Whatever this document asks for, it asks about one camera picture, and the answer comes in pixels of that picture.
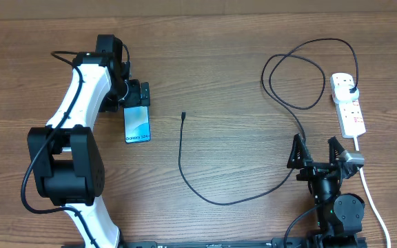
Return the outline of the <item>white charger plug adapter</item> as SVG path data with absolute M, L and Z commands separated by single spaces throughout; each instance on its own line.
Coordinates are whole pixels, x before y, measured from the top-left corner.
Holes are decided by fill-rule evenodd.
M 336 104 L 355 101 L 359 96 L 359 90 L 356 89 L 354 92 L 351 92 L 348 85 L 334 85 L 332 89 L 332 98 Z

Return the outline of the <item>Samsung Galaxy smartphone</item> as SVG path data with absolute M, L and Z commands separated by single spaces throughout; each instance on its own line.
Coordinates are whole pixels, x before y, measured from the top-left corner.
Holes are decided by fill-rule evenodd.
M 126 143 L 141 143 L 151 140 L 150 115 L 147 106 L 124 109 Z

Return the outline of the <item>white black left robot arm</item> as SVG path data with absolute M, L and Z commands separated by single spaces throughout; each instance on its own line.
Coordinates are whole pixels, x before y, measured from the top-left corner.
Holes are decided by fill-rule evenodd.
M 34 214 L 64 211 L 82 247 L 125 247 L 105 206 L 105 168 L 93 129 L 101 112 L 123 110 L 127 144 L 147 142 L 150 86 L 131 77 L 130 53 L 113 34 L 100 34 L 93 52 L 74 52 L 72 81 L 54 116 L 27 137 L 30 165 L 21 202 Z

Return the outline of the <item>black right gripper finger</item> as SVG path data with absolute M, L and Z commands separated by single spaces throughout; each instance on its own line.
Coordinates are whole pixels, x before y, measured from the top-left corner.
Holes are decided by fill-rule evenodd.
M 348 151 L 339 143 L 335 136 L 328 140 L 328 145 L 329 163 L 332 165 L 342 165 L 346 161 L 345 155 Z
M 292 143 L 292 150 L 287 162 L 289 169 L 302 169 L 312 163 L 312 156 L 300 134 L 296 134 Z

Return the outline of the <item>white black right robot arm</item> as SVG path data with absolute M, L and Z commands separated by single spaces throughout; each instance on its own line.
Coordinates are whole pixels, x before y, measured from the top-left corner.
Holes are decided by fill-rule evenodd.
M 283 239 L 277 245 L 282 247 L 366 247 L 364 238 L 357 233 L 362 231 L 365 201 L 356 194 L 343 194 L 343 181 L 351 178 L 363 168 L 365 159 L 360 152 L 347 151 L 332 137 L 328 140 L 329 160 L 316 162 L 300 134 L 292 143 L 287 167 L 297 169 L 296 180 L 308 184 L 314 198 L 314 206 L 302 213 L 287 228 Z M 315 213 L 317 230 L 307 232 L 302 238 L 290 238 L 294 225 Z

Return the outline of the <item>white power extension strip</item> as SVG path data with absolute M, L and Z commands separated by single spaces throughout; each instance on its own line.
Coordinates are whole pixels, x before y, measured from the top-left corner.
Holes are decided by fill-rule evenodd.
M 348 85 L 352 90 L 355 86 L 352 75 L 335 73 L 330 77 L 331 89 L 334 85 Z M 360 103 L 357 100 L 336 104 L 336 112 L 343 138 L 357 138 L 366 132 Z

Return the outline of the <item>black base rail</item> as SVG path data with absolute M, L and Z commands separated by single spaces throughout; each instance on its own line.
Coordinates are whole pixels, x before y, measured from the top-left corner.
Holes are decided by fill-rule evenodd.
M 122 248 L 309 248 L 309 247 L 357 247 L 365 248 L 365 238 L 347 239 L 324 239 L 316 245 L 304 238 L 288 238 L 284 245 L 283 238 L 273 238 L 270 241 L 238 241 L 238 242 L 125 242 L 121 240 L 119 247 Z

